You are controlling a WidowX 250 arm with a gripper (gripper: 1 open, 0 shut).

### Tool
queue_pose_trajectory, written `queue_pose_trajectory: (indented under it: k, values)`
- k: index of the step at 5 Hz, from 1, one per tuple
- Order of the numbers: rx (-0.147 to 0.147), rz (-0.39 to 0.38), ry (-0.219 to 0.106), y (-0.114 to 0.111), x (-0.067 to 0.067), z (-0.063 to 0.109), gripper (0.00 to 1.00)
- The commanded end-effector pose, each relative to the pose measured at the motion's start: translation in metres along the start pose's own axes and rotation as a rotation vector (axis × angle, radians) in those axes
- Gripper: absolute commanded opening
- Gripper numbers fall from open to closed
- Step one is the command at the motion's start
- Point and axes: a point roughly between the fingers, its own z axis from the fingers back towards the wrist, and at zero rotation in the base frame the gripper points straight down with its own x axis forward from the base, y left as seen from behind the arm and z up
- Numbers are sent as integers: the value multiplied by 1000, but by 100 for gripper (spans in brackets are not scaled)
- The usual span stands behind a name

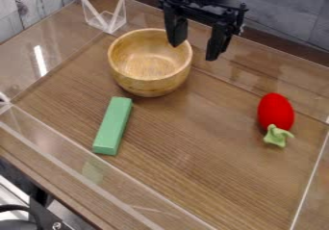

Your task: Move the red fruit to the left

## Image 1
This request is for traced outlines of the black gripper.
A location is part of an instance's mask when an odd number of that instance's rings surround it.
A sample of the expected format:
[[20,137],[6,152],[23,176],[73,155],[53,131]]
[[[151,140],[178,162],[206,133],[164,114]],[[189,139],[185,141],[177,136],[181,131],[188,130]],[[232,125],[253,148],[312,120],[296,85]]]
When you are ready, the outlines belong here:
[[[189,7],[197,12],[202,12],[210,18],[232,17],[236,26],[236,35],[244,32],[245,15],[248,4],[238,0],[164,0],[177,3],[182,7]],[[178,47],[188,38],[188,20],[180,10],[165,5],[165,28],[168,40],[174,47]],[[208,42],[206,60],[216,61],[220,54],[226,51],[233,35],[233,27],[225,22],[217,22],[213,26],[212,37]]]

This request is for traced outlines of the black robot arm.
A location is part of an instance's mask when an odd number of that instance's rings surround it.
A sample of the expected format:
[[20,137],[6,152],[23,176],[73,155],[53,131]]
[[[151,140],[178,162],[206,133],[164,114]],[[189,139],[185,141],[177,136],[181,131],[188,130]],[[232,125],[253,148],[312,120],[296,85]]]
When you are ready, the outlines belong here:
[[213,27],[206,60],[214,61],[226,51],[232,37],[244,32],[248,4],[228,0],[160,0],[165,14],[168,40],[178,47],[188,40],[188,20]]

